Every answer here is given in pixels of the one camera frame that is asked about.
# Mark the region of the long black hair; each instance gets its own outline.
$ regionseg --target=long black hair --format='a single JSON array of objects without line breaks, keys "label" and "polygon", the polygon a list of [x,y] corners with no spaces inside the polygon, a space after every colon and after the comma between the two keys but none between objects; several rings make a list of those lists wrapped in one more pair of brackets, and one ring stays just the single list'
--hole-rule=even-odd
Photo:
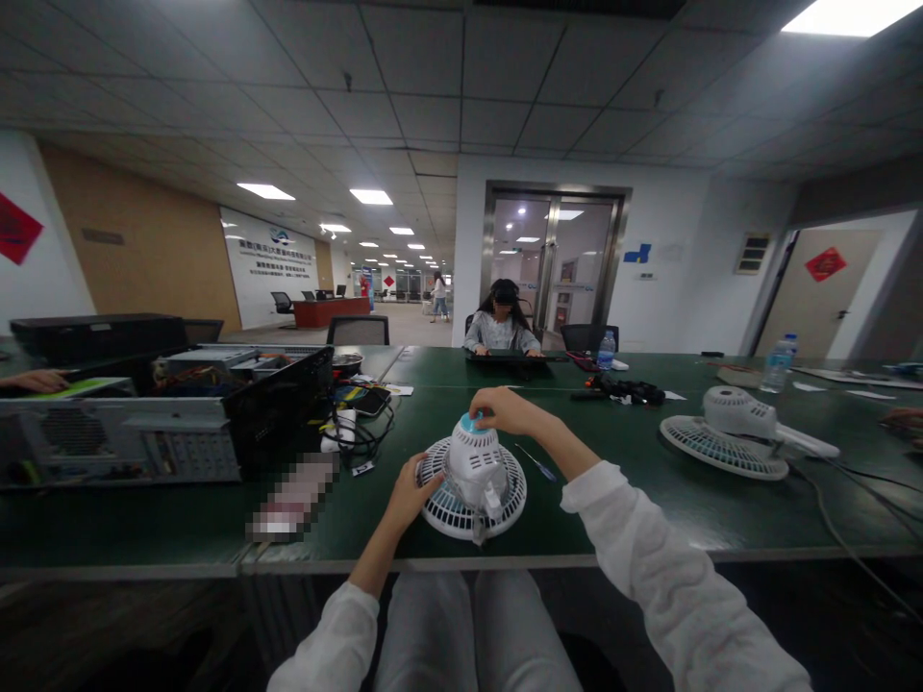
[{"label": "long black hair", "polygon": [[516,282],[512,279],[497,279],[490,287],[489,294],[484,302],[481,303],[478,310],[493,314],[493,299],[496,298],[498,293],[505,297],[512,296],[510,316],[517,327],[524,329],[526,332],[531,332],[532,330],[529,329],[529,323],[526,321],[526,315],[523,314],[522,308],[519,306],[519,286],[517,286]]}]

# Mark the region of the white long-sleeve shirt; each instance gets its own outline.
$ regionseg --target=white long-sleeve shirt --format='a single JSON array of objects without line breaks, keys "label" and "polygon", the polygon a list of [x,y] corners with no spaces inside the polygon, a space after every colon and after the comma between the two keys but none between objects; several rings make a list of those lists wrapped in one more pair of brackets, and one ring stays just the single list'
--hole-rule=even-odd
[{"label": "white long-sleeve shirt", "polygon": [[[605,575],[637,601],[676,689],[810,690],[808,672],[776,642],[709,556],[689,546],[618,466],[600,462],[564,487]],[[358,690],[375,652],[378,601],[345,583],[317,629],[269,681],[269,692]]]}]

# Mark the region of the fan grille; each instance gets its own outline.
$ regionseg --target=fan grille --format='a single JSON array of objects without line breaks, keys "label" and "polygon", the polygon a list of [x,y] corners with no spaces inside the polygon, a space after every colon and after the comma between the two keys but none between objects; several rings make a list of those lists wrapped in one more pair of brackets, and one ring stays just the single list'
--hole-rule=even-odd
[{"label": "fan grille", "polygon": [[788,464],[772,457],[758,442],[730,437],[709,427],[704,418],[671,416],[661,421],[661,433],[684,452],[725,471],[761,481],[780,481]]},{"label": "fan grille", "polygon": [[[449,458],[452,438],[445,437],[426,451],[426,458],[416,467],[416,481],[421,486],[443,470]],[[499,519],[481,517],[485,527],[485,538],[500,535],[515,523],[526,505],[526,477],[515,457],[505,447],[500,447],[500,456],[507,470],[507,491],[503,495],[503,514]],[[474,514],[459,500],[447,482],[439,486],[433,497],[423,507],[423,518],[437,531],[453,538],[472,540],[474,537]]]}]

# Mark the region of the smartphone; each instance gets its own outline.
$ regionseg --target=smartphone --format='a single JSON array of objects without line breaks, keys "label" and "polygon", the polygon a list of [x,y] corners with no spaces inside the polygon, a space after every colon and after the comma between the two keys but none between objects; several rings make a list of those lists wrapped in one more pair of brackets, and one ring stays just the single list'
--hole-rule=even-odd
[{"label": "smartphone", "polygon": [[391,393],[384,387],[372,387],[361,399],[350,402],[359,415],[377,416],[391,400]]}]

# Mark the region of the girl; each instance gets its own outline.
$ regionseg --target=girl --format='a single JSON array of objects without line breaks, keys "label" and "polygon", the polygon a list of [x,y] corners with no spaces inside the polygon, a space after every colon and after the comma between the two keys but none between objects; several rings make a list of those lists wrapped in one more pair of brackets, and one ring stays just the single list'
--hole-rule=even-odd
[{"label": "girl", "polygon": [[519,306],[519,288],[513,281],[498,279],[490,287],[490,294],[474,313],[464,336],[464,348],[478,356],[489,356],[490,349],[541,356],[541,345],[529,330]]}]

